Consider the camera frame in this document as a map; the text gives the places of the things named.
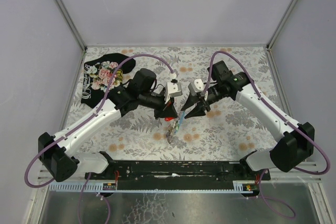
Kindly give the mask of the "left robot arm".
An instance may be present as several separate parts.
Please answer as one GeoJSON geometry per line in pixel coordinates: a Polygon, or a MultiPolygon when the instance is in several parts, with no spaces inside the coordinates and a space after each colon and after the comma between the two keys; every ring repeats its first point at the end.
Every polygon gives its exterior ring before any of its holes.
{"type": "Polygon", "coordinates": [[[83,143],[102,127],[136,110],[138,106],[154,110],[154,117],[177,118],[174,98],[182,94],[181,85],[171,80],[160,93],[152,91],[156,74],[142,68],[133,79],[111,89],[107,99],[70,127],[54,134],[43,133],[38,138],[39,160],[56,182],[63,182],[76,172],[102,173],[108,158],[101,153],[78,153],[83,143]]]}

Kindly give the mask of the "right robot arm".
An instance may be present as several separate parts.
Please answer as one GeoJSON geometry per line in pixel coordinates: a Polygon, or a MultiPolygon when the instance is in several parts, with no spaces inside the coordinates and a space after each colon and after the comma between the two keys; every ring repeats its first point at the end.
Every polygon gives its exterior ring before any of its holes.
{"type": "Polygon", "coordinates": [[[233,74],[223,61],[209,67],[208,72],[215,81],[205,95],[205,87],[200,79],[192,81],[187,101],[182,107],[191,111],[185,118],[205,116],[210,106],[223,98],[231,98],[247,108],[271,133],[277,144],[264,151],[253,151],[244,157],[253,171],[277,168],[288,172],[313,154],[313,145],[302,134],[314,139],[314,127],[306,122],[299,123],[281,111],[268,98],[259,98],[244,72],[233,74]]]}

